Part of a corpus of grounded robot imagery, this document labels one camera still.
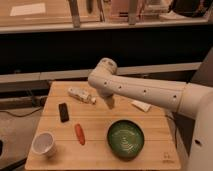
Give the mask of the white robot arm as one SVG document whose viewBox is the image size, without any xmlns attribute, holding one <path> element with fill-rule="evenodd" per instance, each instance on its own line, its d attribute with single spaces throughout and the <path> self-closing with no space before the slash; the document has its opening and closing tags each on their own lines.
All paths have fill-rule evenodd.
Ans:
<svg viewBox="0 0 213 171">
<path fill-rule="evenodd" d="M 187 171 L 213 171 L 213 87 L 196 83 L 118 76 L 117 64 L 102 58 L 88 84 L 103 98 L 118 94 L 195 120 Z"/>
</svg>

